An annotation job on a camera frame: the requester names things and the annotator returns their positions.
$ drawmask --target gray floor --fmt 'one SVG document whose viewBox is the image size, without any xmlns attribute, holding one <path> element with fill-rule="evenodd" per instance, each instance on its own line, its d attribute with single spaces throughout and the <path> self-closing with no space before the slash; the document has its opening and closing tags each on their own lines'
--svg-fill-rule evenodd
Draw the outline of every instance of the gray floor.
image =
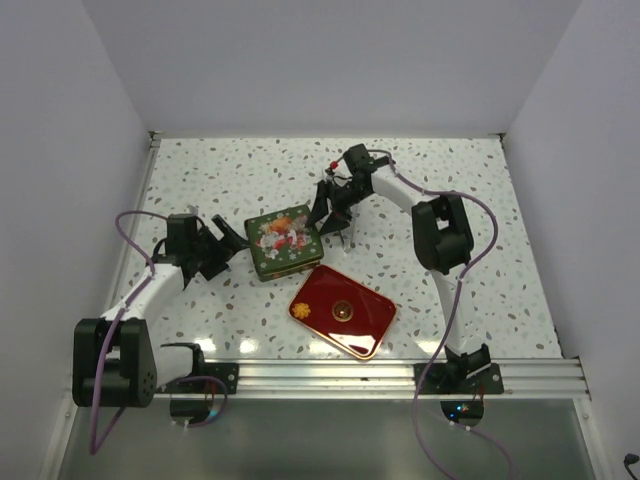
<svg viewBox="0 0 640 480">
<path fill-rule="evenodd" d="M 423 401 L 423 410 L 437 402 Z M 112 414 L 104 409 L 106 422 Z M 224 418 L 184 431 L 168 402 L 129 410 L 96 457 L 88 454 L 89 410 L 76 418 L 62 479 L 441 479 L 420 450 L 410 402 L 249 401 Z M 423 411 L 424 436 L 463 479 L 506 479 L 495 447 Z M 571 401 L 494 401 L 479 426 L 506 444 L 518 478 L 593 479 Z"/>
</svg>

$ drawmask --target red tray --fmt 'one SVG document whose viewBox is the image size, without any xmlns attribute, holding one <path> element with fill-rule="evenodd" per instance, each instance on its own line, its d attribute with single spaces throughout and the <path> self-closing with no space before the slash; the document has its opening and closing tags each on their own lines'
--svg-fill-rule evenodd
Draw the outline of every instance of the red tray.
<svg viewBox="0 0 640 480">
<path fill-rule="evenodd" d="M 325 265 L 316 267 L 289 305 L 289 314 L 325 340 L 367 360 L 396 315 L 386 297 Z"/>
</svg>

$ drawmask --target floral box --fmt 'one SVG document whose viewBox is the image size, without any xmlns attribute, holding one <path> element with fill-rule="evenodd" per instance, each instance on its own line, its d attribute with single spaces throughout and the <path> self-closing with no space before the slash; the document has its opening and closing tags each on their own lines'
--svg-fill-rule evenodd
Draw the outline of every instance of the floral box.
<svg viewBox="0 0 640 480">
<path fill-rule="evenodd" d="M 287 208 L 245 220 L 251 255 L 261 281 L 291 275 L 315 267 L 324 256 L 315 227 L 305 223 L 306 205 Z"/>
</svg>

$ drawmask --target table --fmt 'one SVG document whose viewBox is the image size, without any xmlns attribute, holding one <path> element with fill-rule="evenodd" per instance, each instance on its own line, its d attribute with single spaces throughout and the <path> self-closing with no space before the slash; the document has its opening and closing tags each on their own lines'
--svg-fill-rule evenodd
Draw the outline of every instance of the table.
<svg viewBox="0 0 640 480">
<path fill-rule="evenodd" d="M 466 285 L 478 334 L 496 359 L 561 358 L 498 138 L 163 138 L 142 208 L 168 215 L 195 207 L 210 226 L 220 214 L 244 234 L 246 218 L 311 204 L 322 170 L 358 143 L 390 150 L 399 169 L 425 187 L 469 192 L 489 204 L 500 236 Z M 491 225 L 479 208 L 466 206 L 477 254 Z M 323 263 L 396 302 L 398 314 L 376 360 L 425 359 L 438 345 L 445 319 L 435 284 L 415 258 L 411 219 L 379 196 L 362 202 L 358 214 L 353 248 L 346 253 L 338 236 L 325 237 Z M 164 231 L 163 222 L 143 217 L 135 239 L 150 251 Z M 134 252 L 120 296 L 142 268 Z M 241 252 L 228 271 L 210 282 L 198 276 L 168 301 L 152 342 L 197 342 L 215 359 L 351 358 L 289 317 L 287 306 L 307 275 L 262 283 L 249 251 Z"/>
</svg>

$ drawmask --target white wall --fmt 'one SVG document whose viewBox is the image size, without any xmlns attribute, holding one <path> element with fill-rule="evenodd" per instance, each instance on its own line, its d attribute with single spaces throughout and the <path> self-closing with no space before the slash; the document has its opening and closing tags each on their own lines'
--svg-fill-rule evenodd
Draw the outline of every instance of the white wall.
<svg viewBox="0 0 640 480">
<path fill-rule="evenodd" d="M 146 134 L 82 4 L 0 2 L 0 477 L 37 476 Z"/>
<path fill-rule="evenodd" d="M 505 132 L 580 0 L 85 0 L 153 130 Z"/>
<path fill-rule="evenodd" d="M 640 453 L 640 2 L 583 1 L 506 152 L 561 343 L 625 478 Z"/>
</svg>

